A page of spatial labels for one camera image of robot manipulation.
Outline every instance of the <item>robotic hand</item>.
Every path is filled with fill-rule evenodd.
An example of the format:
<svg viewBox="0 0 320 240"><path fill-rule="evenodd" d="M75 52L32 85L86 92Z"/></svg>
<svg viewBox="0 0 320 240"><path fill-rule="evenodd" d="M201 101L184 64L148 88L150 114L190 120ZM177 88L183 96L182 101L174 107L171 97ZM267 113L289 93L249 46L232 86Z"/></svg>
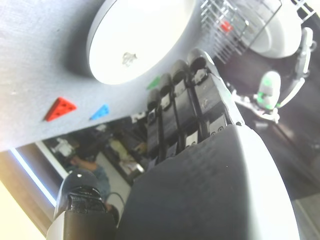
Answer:
<svg viewBox="0 0 320 240"><path fill-rule="evenodd" d="M296 65L289 86L280 91L280 75L275 71L269 71L263 75L257 94L250 98L237 95L237 91L233 89L233 100L251 110L259 118L278 123L280 119L278 109L292 100L305 83L305 78L309 74L311 52L315 47L316 42L313 41L312 29L309 27L303 28Z"/></svg>
<svg viewBox="0 0 320 240"><path fill-rule="evenodd" d="M47 239L298 240L292 205L261 138L207 53L176 62L148 98L148 154L119 226L93 177L63 182Z"/></svg>

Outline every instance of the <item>object on plate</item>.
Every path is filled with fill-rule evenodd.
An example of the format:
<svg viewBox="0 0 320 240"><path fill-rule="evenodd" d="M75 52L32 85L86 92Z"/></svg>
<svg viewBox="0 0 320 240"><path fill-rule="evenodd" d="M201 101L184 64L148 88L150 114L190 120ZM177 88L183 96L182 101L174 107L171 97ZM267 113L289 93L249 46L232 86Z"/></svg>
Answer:
<svg viewBox="0 0 320 240"><path fill-rule="evenodd" d="M196 0L106 0L88 34L93 76L114 85L147 72L179 40L195 6Z"/></svg>
<svg viewBox="0 0 320 240"><path fill-rule="evenodd" d="M272 7L272 0L264 2ZM266 24L245 6L238 7L250 22L256 25ZM274 59L293 55L298 50L301 41L300 21L295 5L290 0L283 0L281 8L252 43L250 49L264 57Z"/></svg>

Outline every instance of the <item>red triangular block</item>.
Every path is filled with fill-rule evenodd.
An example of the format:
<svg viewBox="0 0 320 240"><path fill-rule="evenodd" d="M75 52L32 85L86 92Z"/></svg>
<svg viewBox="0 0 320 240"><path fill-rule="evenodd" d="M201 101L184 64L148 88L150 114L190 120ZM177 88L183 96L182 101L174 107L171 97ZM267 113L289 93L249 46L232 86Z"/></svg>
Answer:
<svg viewBox="0 0 320 240"><path fill-rule="evenodd" d="M45 120L50 122L76 109L76 105L62 97L58 97L49 112L46 114Z"/></svg>

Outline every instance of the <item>light strip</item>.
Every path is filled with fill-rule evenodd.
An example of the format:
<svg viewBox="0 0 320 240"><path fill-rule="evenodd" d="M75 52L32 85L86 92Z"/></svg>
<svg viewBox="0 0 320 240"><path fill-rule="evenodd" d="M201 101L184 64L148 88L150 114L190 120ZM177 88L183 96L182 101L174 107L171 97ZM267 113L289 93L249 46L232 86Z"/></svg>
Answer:
<svg viewBox="0 0 320 240"><path fill-rule="evenodd" d="M20 155L20 153L15 148L11 148L10 151L15 156L15 158L19 161L19 163L24 168L26 173L30 176L30 178L38 186L38 188L41 190L41 192L46 196L46 198L49 200L49 202L54 207L56 207L57 201L52 197L52 195L49 193L49 191L46 189L46 187L42 184L42 182L39 180L39 178L35 175L35 173L32 171L32 169L28 166L28 164L23 159L23 157Z"/></svg>

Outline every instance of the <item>blue triangular block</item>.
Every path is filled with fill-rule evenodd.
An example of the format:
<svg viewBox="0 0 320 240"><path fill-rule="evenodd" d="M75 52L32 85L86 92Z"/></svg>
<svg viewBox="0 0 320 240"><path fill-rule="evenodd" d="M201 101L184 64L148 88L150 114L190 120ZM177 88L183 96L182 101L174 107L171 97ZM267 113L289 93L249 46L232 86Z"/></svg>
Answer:
<svg viewBox="0 0 320 240"><path fill-rule="evenodd" d="M96 120L108 114L109 114L109 107L108 105L104 104L90 119Z"/></svg>

